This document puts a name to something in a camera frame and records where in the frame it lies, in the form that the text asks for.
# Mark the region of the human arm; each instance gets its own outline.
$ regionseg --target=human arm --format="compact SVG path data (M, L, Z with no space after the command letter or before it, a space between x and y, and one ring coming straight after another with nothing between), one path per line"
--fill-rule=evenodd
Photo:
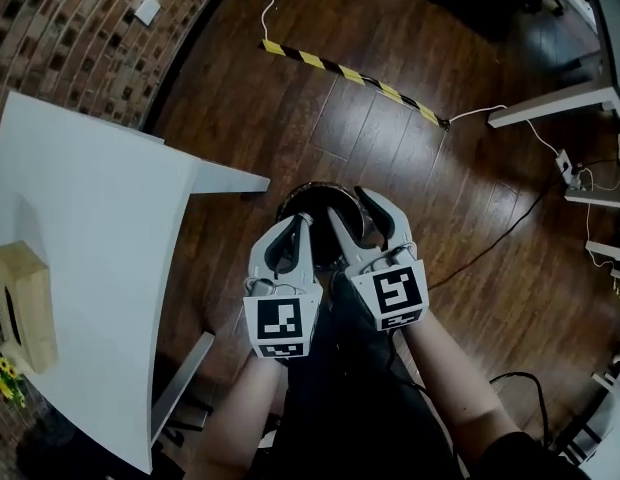
M251 354L226 398L206 422L202 454L208 478L242 478L250 469L283 368Z
M466 465L476 464L499 438L520 431L490 383L431 312L404 327L403 335Z

